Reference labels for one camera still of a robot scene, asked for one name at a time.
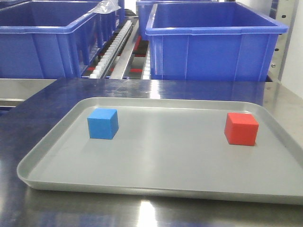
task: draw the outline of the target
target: tray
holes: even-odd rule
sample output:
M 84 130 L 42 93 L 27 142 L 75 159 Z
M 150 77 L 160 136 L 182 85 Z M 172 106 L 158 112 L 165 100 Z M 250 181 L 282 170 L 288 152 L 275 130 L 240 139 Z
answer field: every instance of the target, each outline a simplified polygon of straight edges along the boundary
M 113 140 L 87 117 L 118 110 Z M 228 144 L 228 112 L 259 122 L 254 147 Z M 40 190 L 303 204 L 303 149 L 262 106 L 245 102 L 96 97 L 79 102 L 21 160 Z

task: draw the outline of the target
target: cube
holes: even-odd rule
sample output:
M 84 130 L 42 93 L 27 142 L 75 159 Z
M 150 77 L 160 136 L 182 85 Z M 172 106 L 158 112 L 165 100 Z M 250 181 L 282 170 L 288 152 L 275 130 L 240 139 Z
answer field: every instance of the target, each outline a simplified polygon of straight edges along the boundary
M 91 139 L 113 139 L 119 129 L 116 109 L 95 109 L 87 118 Z
M 227 113 L 225 136 L 229 144 L 254 146 L 259 123 L 249 113 Z

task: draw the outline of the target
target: metal table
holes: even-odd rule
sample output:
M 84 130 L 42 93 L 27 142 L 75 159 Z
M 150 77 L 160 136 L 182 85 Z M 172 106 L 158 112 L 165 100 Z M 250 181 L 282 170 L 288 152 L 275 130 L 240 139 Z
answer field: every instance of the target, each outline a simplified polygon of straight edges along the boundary
M 1 107 L 16 107 L 55 79 L 0 79 Z
M 61 79 L 0 118 L 0 226 L 303 226 L 303 206 L 27 187 L 16 174 L 19 161 L 76 103 L 95 96 L 254 102 L 303 146 L 303 100 L 278 83 Z

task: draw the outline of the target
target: bin rim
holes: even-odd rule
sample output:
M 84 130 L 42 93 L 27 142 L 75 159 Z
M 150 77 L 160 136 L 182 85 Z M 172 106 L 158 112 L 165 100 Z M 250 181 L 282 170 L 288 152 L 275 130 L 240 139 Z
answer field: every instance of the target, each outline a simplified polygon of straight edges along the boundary
M 188 4 L 188 2 L 180 3 L 161 3 L 163 4 Z M 146 26 L 146 35 L 242 35 L 242 34 L 281 34 L 288 31 L 288 26 L 270 18 L 269 16 L 260 13 L 239 2 L 195 2 L 195 4 L 237 4 L 240 5 L 268 22 L 272 26 L 225 26 L 225 27 L 164 27 L 153 28 L 158 4 L 154 4 L 150 13 L 149 20 Z
M 0 9 L 0 13 L 3 10 L 17 7 L 23 4 L 31 4 L 32 2 L 62 2 L 62 1 L 55 1 L 55 0 L 26 1 Z M 92 1 L 65 1 L 65 2 L 75 2 L 75 3 L 83 4 L 84 2 L 92 2 Z M 83 14 L 79 18 L 69 23 L 67 26 L 0 26 L 0 34 L 69 34 L 77 30 L 80 26 L 85 24 L 88 20 L 90 20 L 96 15 L 97 13 L 91 13 L 88 11 L 87 13 Z
M 11 6 L 27 0 L 0 0 L 0 6 Z
M 204 2 L 215 2 L 214 0 L 159 0 L 159 1 L 154 1 L 154 0 L 137 0 L 136 5 L 137 6 L 151 6 L 154 4 L 164 4 L 164 3 L 204 3 Z

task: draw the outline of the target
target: blue plastic bin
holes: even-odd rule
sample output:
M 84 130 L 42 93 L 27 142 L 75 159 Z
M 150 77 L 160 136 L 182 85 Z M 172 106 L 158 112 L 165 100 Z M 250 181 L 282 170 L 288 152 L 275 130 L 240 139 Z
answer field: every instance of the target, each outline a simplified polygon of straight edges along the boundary
M 106 41 L 109 41 L 117 28 L 116 12 L 109 14 L 101 14 L 102 18 L 102 34 Z
M 31 1 L 0 10 L 0 78 L 81 77 L 103 47 L 97 2 Z
M 155 4 L 146 27 L 151 77 L 265 81 L 287 29 L 236 2 Z
M 143 40 L 148 40 L 148 36 L 145 34 L 145 29 L 147 25 L 148 18 L 150 17 L 150 13 L 152 10 L 152 6 L 154 4 L 161 4 L 161 3 L 177 3 L 177 2 L 216 2 L 217 0 L 137 0 L 136 5 L 137 5 L 137 11 L 138 11 L 138 16 L 139 16 L 139 31 L 141 38 Z
M 77 0 L 77 1 L 97 1 L 101 2 L 102 0 Z M 105 14 L 104 17 L 106 17 L 106 20 L 111 24 L 114 31 L 118 27 L 119 24 L 123 23 L 125 21 L 125 0 L 118 0 L 118 5 L 121 7 L 116 12 L 113 12 L 111 14 Z

